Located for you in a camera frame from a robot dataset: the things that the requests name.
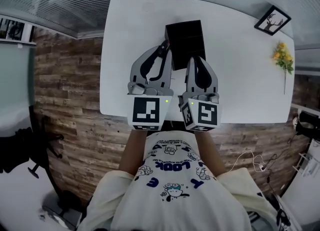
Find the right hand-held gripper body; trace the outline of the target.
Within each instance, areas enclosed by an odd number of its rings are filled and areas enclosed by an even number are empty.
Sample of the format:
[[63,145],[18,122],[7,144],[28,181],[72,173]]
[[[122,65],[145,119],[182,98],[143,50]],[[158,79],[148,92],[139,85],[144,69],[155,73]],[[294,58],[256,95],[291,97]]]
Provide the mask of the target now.
[[181,95],[178,98],[186,130],[208,132],[220,126],[222,106],[217,93]]

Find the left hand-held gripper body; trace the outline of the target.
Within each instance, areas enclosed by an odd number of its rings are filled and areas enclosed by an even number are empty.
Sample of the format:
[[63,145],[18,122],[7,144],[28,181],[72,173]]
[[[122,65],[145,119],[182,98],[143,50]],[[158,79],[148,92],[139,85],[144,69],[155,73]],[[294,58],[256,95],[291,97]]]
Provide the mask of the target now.
[[169,87],[128,83],[127,122],[135,130],[160,131],[174,92]]

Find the black box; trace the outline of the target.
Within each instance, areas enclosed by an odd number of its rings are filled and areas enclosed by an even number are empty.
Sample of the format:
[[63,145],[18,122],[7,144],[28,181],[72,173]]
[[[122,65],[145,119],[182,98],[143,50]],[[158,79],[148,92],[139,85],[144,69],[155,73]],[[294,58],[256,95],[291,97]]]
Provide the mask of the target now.
[[202,24],[200,20],[167,24],[165,38],[172,53],[172,69],[185,69],[191,57],[206,59]]

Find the person's right forearm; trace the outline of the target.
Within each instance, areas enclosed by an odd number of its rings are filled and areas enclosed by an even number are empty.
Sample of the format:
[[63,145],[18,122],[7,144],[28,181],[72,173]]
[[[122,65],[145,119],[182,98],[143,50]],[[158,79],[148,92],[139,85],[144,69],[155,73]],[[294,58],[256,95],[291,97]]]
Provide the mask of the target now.
[[194,132],[200,158],[216,177],[227,172],[225,164],[209,132]]

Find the person's left forearm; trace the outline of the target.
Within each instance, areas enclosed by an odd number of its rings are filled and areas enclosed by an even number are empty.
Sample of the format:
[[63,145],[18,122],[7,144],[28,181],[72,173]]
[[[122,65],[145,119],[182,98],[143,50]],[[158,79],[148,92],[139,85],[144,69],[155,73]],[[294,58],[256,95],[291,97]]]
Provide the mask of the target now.
[[136,175],[144,159],[147,134],[146,130],[132,130],[130,132],[119,163],[119,171]]

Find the yellow artificial flower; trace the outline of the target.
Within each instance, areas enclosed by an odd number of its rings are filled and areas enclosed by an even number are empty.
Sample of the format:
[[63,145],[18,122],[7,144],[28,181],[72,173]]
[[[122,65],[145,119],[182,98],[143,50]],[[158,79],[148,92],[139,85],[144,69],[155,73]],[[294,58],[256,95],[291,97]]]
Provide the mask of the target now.
[[283,94],[286,94],[286,82],[287,74],[291,75],[294,69],[294,58],[292,57],[287,45],[279,41],[276,45],[272,60],[276,66],[280,67],[283,72],[284,84],[283,84]]

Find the black framed deer picture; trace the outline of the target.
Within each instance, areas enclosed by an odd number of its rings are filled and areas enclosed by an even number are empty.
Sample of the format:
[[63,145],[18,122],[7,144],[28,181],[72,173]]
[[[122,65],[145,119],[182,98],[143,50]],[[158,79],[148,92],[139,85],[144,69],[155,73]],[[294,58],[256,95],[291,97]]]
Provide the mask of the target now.
[[254,25],[254,28],[273,36],[292,18],[278,7],[272,5],[263,17]]

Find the white printed t-shirt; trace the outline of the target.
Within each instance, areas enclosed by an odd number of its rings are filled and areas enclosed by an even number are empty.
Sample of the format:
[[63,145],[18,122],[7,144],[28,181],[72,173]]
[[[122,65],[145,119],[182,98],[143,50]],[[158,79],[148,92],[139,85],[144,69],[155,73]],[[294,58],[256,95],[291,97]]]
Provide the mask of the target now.
[[245,208],[201,160],[193,134],[146,139],[144,160],[119,203],[111,231],[251,231]]

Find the green glass panel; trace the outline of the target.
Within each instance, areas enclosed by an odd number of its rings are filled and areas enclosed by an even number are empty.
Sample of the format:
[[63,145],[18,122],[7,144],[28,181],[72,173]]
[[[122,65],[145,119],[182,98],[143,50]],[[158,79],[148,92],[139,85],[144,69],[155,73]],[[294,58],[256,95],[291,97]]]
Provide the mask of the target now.
[[0,41],[0,137],[31,126],[35,54],[34,43]]

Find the black metal railing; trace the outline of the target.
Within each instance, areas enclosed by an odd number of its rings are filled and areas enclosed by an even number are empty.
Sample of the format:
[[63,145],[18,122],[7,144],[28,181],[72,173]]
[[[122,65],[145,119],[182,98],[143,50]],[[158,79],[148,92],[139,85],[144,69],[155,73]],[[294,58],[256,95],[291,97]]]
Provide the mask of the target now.
[[0,17],[0,39],[31,42],[34,26]]

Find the black office chair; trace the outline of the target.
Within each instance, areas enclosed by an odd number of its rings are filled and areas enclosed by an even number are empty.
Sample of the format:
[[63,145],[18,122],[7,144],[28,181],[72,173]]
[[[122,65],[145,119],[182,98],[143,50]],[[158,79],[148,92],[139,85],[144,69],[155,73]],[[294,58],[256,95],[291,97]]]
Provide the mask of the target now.
[[40,128],[33,131],[30,127],[19,129],[15,135],[0,137],[0,173],[10,173],[17,166],[32,160],[35,163],[33,168],[28,168],[29,172],[36,178],[38,167],[50,172],[49,156],[50,150],[54,156],[61,159],[63,156],[55,152],[51,146],[52,141],[63,140],[62,134],[50,133],[46,131],[48,116],[41,119]]

